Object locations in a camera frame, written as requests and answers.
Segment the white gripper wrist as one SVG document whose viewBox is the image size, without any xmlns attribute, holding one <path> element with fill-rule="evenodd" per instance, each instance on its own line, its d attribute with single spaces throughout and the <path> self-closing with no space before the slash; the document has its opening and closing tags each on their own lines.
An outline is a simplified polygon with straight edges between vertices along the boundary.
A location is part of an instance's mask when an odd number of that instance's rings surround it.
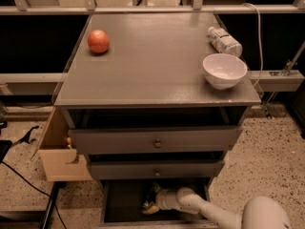
<svg viewBox="0 0 305 229">
<path fill-rule="evenodd" d="M 180 204 L 177 201 L 176 191 L 169 189 L 162 189 L 161 186 L 154 182 L 152 184 L 153 190 L 157 193 L 155 202 L 156 204 L 150 204 L 147 208 L 145 208 L 142 213 L 144 215 L 152 215 L 161 210 L 178 210 L 180 208 Z"/>
</svg>

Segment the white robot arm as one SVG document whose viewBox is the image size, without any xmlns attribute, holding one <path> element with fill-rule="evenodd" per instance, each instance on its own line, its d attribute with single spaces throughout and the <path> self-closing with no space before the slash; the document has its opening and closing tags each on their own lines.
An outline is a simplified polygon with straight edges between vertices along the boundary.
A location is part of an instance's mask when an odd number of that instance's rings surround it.
<svg viewBox="0 0 305 229">
<path fill-rule="evenodd" d="M 250 199 L 239 215 L 207 201 L 189 187 L 170 190 L 154 182 L 145 196 L 142 213 L 152 215 L 160 210 L 200 214 L 218 229 L 292 229 L 284 208 L 264 196 Z"/>
</svg>

